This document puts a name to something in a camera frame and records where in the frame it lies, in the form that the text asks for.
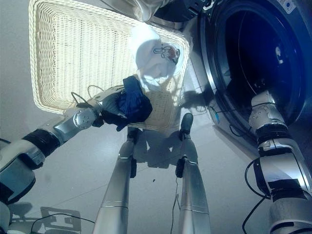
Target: blue cloth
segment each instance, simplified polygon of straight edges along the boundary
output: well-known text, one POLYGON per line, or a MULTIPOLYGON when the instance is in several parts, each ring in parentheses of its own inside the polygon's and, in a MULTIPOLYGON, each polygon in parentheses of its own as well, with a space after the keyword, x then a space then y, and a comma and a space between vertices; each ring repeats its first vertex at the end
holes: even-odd
POLYGON ((144 122, 153 110, 150 100, 143 94, 135 76, 123 79, 123 85, 125 92, 121 94, 118 108, 129 123, 144 122))

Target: floor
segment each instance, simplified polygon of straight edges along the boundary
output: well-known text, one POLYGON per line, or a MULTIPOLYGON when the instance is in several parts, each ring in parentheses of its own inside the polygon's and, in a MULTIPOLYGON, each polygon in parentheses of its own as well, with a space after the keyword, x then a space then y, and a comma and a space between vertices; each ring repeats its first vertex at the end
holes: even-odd
MULTIPOLYGON (((85 2, 101 5, 96 0, 85 2)), ((27 0, 1 0, 0 125, 1 137, 10 141, 23 137, 55 116, 40 110, 33 102, 27 7, 27 0)), ((184 93, 195 91, 200 98, 191 61, 183 87, 184 93)), ((209 204, 211 233, 240 234, 243 220, 260 200, 244 182, 244 171, 251 156, 214 127, 204 107, 181 108, 179 116, 186 112, 194 115, 191 136, 209 204)), ((32 190, 10 206, 12 229, 29 233, 34 220, 53 213, 95 220, 119 148, 126 140, 126 130, 118 133, 115 128, 107 124, 90 128, 49 156, 44 166, 35 170, 37 181, 32 190)), ((176 131, 142 131, 140 134, 135 148, 137 175, 130 182, 129 234, 170 233, 176 190, 175 164, 179 158, 176 131)), ((252 172, 249 180, 255 187, 252 172)), ((182 180, 177 182, 181 194, 182 180)), ((269 204, 263 202, 250 218, 246 225, 248 234, 267 233, 269 204)), ((176 206, 172 232, 175 234, 178 215, 176 206)), ((87 234, 92 228, 93 224, 87 221, 73 219, 69 225, 68 219, 57 216, 38 222, 34 231, 87 234)))

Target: silver metal leg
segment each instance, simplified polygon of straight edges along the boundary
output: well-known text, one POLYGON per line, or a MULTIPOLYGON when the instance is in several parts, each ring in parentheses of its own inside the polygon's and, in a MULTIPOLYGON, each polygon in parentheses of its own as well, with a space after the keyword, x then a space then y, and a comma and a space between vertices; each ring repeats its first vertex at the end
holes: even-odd
POLYGON ((126 234, 128 228, 129 180, 134 143, 125 142, 118 155, 93 234, 126 234))
POLYGON ((197 152, 189 135, 184 136, 181 156, 184 160, 179 234, 210 234, 205 188, 197 163, 197 152))

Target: white cloth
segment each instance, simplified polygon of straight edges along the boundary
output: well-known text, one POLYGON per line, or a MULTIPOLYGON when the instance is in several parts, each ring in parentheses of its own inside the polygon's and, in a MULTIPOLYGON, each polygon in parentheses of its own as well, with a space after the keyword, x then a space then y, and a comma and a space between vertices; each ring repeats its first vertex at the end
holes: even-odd
POLYGON ((159 91, 162 83, 181 69, 183 49, 178 45, 162 42, 159 35, 145 23, 132 29, 129 46, 139 70, 141 86, 146 91, 159 91), (162 55, 159 51, 163 51, 163 48, 167 50, 162 55), (170 58, 177 51, 179 57, 176 64, 170 58))

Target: wicker basket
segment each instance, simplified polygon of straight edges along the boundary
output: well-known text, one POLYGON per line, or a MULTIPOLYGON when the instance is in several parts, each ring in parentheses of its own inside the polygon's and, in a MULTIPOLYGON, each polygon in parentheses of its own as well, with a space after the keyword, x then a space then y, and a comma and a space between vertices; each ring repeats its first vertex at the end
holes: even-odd
MULTIPOLYGON (((110 10, 73 0, 31 0, 29 38, 35 104, 42 110, 63 113, 73 107, 71 92, 89 99, 90 85, 107 89, 135 74, 128 49, 131 29, 140 22, 110 10)), ((140 124, 144 129, 171 127, 189 56, 181 35, 153 26, 161 40, 184 50, 181 71, 163 83, 161 91, 146 92, 153 112, 140 124)), ((100 92, 90 89, 91 95, 100 92)))

